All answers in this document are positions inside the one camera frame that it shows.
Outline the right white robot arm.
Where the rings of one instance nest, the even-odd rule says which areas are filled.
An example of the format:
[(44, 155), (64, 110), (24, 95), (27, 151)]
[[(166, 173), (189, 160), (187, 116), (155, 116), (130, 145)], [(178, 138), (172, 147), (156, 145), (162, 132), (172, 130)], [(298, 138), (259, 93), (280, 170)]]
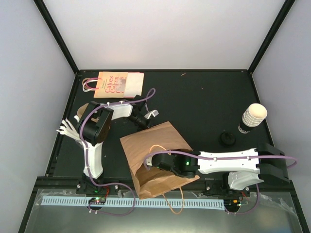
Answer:
[(163, 150), (152, 152), (145, 159), (148, 168), (169, 171), (177, 177), (193, 179), (197, 175), (223, 172), (222, 192), (231, 196), (250, 185), (267, 183), (286, 185), (289, 177), (284, 152), (270, 144), (259, 143), (255, 148), (236, 152), (184, 152)]

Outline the brown pulp cup carrier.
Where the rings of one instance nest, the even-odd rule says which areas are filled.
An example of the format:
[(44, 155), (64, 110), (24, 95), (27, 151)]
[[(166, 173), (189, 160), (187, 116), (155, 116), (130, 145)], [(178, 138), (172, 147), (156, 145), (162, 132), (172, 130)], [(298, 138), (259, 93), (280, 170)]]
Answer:
[(88, 103), (86, 103), (86, 104), (84, 104), (84, 105), (82, 105), (78, 110), (77, 110), (77, 117), (79, 118), (79, 119), (81, 119), (81, 117), (82, 117), (82, 115), (83, 115), (83, 113), (85, 112), (85, 110), (86, 110), (86, 108), (88, 107)]

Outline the brown paper bag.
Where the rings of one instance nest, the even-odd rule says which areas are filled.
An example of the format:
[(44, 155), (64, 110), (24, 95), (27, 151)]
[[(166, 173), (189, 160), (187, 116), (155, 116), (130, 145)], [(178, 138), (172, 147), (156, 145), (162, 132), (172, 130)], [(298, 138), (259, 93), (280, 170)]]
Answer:
[(135, 191), (141, 200), (163, 196), (198, 180), (192, 148), (177, 129), (165, 122), (120, 139)]

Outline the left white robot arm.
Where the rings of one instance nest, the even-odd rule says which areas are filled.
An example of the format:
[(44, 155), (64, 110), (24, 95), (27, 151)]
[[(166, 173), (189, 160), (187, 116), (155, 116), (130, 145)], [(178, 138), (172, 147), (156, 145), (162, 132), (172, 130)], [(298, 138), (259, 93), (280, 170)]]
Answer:
[(90, 178), (87, 188), (94, 194), (101, 193), (104, 181), (99, 179), (103, 174), (102, 146), (110, 130), (111, 122), (119, 118), (127, 118), (139, 130), (150, 128), (150, 121), (156, 117), (158, 110), (141, 112), (146, 105), (145, 101), (139, 103), (115, 102), (100, 104), (95, 101), (87, 103), (77, 111), (76, 131), (82, 142), (85, 154), (85, 168), (83, 173)]

